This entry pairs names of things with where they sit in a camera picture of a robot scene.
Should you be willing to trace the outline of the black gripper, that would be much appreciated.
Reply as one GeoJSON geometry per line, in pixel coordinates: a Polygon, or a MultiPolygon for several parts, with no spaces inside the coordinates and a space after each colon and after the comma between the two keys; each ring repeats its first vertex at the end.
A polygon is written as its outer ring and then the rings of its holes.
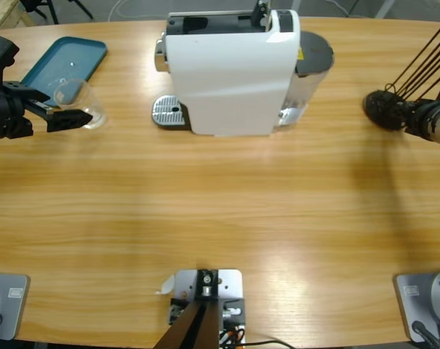
{"type": "MultiPolygon", "coordinates": [[[[16,139],[33,135],[32,123],[24,117],[25,103],[43,103],[49,95],[19,81],[5,81],[0,92],[0,139],[16,139]]],[[[82,110],[55,111],[45,118],[47,132],[78,129],[92,120],[92,115],[82,110]]]]}
{"type": "Polygon", "coordinates": [[[398,101],[394,105],[394,112],[386,116],[387,130],[399,131],[406,127],[406,133],[431,140],[428,132],[428,115],[438,105],[437,100],[398,101]]]}

